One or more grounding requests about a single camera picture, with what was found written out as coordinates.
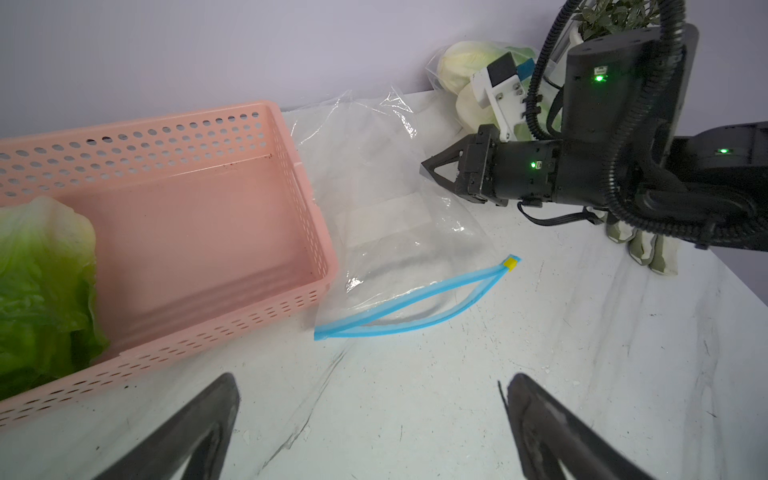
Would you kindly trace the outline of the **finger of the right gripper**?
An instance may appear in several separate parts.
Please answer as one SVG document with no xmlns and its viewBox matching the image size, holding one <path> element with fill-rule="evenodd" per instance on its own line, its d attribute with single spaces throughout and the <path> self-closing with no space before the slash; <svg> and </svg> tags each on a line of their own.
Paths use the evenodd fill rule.
<svg viewBox="0 0 768 480">
<path fill-rule="evenodd" d="M 454 165 L 453 177 L 445 176 L 439 169 Z M 471 134 L 458 140 L 444 151 L 421 163 L 425 174 L 444 189 L 480 188 L 480 135 Z"/>
</svg>

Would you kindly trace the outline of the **bagged chinese cabbage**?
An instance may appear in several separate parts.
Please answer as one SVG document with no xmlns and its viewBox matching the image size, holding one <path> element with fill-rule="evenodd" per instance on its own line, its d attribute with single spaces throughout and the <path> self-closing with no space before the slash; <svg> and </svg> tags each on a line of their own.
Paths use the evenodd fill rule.
<svg viewBox="0 0 768 480">
<path fill-rule="evenodd" d="M 435 89 L 442 89 L 458 95 L 469 84 L 471 76 L 487 67 L 507 52 L 516 64 L 529 59 L 535 60 L 538 52 L 530 47 L 517 47 L 487 41 L 460 41 L 441 52 L 431 60 L 427 70 Z"/>
</svg>

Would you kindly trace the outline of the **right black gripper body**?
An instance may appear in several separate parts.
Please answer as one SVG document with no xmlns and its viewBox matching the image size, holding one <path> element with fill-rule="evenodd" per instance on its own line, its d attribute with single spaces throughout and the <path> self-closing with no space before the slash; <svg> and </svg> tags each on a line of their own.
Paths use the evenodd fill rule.
<svg viewBox="0 0 768 480">
<path fill-rule="evenodd" d="M 473 203 L 551 202 L 562 143 L 557 140 L 502 143 L 493 131 L 456 144 L 454 193 Z"/>
</svg>

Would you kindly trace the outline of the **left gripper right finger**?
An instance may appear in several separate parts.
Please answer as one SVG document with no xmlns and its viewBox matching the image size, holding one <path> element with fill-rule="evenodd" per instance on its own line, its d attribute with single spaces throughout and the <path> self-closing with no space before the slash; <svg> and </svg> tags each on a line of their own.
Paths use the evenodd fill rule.
<svg viewBox="0 0 768 480">
<path fill-rule="evenodd" d="M 524 373 L 511 380 L 504 405 L 527 479 L 650 477 Z"/>
</svg>

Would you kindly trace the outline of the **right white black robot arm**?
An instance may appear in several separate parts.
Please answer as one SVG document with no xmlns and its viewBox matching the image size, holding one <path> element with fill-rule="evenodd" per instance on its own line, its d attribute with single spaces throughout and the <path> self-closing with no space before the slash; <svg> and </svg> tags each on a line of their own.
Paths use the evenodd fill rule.
<svg viewBox="0 0 768 480">
<path fill-rule="evenodd" d="M 577 3 L 566 2 L 541 49 L 523 116 L 531 139 L 509 140 L 485 124 L 426 159 L 424 176 L 472 203 L 526 213 L 545 203 L 575 212 L 552 227 L 610 222 L 676 238 L 700 249 L 767 247 L 767 126 L 763 122 L 679 136 L 676 124 L 692 70 L 697 28 L 681 1 L 658 5 L 660 23 L 589 40 L 567 57 L 552 111 L 538 119 L 549 58 Z"/>
</svg>

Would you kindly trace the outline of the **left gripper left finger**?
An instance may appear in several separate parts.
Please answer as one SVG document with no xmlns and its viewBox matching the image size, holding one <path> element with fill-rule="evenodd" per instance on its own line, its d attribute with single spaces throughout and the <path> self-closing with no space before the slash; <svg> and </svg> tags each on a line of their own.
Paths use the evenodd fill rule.
<svg viewBox="0 0 768 480">
<path fill-rule="evenodd" d="M 224 373 L 99 479 L 218 479 L 240 404 L 235 377 Z"/>
</svg>

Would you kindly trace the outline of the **clear zip-top bag blue seal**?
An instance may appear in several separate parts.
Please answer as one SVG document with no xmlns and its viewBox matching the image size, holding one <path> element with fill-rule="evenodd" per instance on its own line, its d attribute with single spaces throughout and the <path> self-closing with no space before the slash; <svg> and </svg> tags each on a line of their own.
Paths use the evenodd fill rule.
<svg viewBox="0 0 768 480">
<path fill-rule="evenodd" d="M 518 265 L 423 168 L 459 132 L 438 94 L 346 93 L 286 119 L 339 265 L 315 318 L 316 339 L 445 322 Z"/>
</svg>

